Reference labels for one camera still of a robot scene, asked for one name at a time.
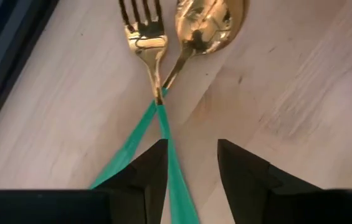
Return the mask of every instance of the gold spoon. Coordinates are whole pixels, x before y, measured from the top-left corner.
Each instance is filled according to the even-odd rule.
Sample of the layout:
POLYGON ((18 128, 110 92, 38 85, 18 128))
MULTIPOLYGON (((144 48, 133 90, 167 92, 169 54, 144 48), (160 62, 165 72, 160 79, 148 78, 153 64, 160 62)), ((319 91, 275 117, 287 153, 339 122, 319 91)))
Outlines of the gold spoon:
POLYGON ((165 91, 188 59, 216 52, 235 39, 248 5, 248 0, 178 0, 176 32, 181 54, 163 83, 165 91))

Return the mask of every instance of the wooden surface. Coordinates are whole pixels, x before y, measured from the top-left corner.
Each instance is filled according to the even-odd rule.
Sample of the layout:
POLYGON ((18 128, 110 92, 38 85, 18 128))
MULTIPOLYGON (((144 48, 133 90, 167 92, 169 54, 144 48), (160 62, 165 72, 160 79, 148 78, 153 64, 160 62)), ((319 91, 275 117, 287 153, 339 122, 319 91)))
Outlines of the wooden surface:
MULTIPOLYGON (((179 53, 174 1, 162 1, 179 53)), ((0 114, 0 188, 87 188, 152 94, 117 1, 61 0, 0 114)), ((166 98, 203 223, 232 223, 216 141, 323 188, 352 187, 352 0, 255 0, 231 46, 185 67, 166 98)), ((138 154, 159 138, 158 122, 138 154)), ((163 223, 168 223, 165 205, 163 223)))

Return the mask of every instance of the fork handle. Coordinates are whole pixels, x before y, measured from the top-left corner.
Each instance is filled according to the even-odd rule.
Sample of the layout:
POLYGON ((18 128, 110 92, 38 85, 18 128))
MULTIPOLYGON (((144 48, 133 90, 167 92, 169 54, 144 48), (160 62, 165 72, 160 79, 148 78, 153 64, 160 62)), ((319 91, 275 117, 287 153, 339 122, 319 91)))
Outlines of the fork handle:
POLYGON ((199 223, 193 200, 181 172, 180 163, 164 105, 158 105, 158 117, 161 126, 162 138, 168 139, 168 187, 170 194, 170 212, 172 224, 199 223))

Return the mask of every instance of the fork tines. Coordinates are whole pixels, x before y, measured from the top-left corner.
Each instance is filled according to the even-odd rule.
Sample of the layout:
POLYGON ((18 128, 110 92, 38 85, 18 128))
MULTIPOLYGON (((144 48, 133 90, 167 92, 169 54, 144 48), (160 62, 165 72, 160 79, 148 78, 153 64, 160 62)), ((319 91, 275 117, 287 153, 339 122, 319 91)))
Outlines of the fork tines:
MULTIPOLYGON (((127 15, 125 1, 126 0, 119 0, 119 5, 120 5, 120 9, 121 9, 121 16, 123 18, 123 22, 127 26, 131 26, 131 22, 129 20, 128 15, 127 15)), ((140 13, 138 12, 138 5, 137 5, 136 1, 141 1, 141 0, 131 0, 131 5, 133 7, 133 13, 134 13, 134 19, 135 19, 135 22, 137 22, 138 24, 141 24, 141 17, 140 17, 140 13)), ((162 9, 161 9, 161 5, 160 5, 160 1, 159 0, 152 0, 152 1, 154 1, 156 15, 158 16, 157 22, 159 22, 160 25, 163 25, 163 23, 162 23, 162 9)), ((143 2, 143 8, 144 8, 146 20, 148 21, 148 23, 150 23, 150 22, 152 22, 152 16, 151 16, 150 7, 148 6, 148 0, 142 0, 142 2, 143 2)))

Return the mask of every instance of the gold fork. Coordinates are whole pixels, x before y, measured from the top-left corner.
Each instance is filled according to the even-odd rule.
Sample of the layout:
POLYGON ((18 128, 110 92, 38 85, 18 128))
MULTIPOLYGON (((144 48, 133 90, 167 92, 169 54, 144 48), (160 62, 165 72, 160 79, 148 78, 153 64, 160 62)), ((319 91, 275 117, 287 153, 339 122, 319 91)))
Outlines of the gold fork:
POLYGON ((125 32, 130 49, 144 61, 150 75, 152 91, 155 97, 156 110, 161 126, 162 138, 168 139, 168 173, 172 222, 174 224, 199 223, 199 219, 181 172, 177 153, 171 138, 166 110, 163 104, 162 86, 159 77, 160 61, 168 46, 168 38, 164 33, 162 12, 159 0, 155 2, 156 15, 152 15, 148 0, 142 0, 146 19, 141 20, 136 0, 131 0, 135 22, 131 23, 126 12, 125 0, 119 0, 125 32))
POLYGON ((148 0, 142 0, 146 19, 141 20, 136 0, 131 0, 135 22, 131 23, 124 0, 119 0, 121 15, 130 49, 144 61, 150 75, 152 91, 157 105, 163 104, 162 87, 159 77, 160 61, 168 46, 164 33, 162 12, 159 0, 155 0, 156 15, 151 15, 148 0))

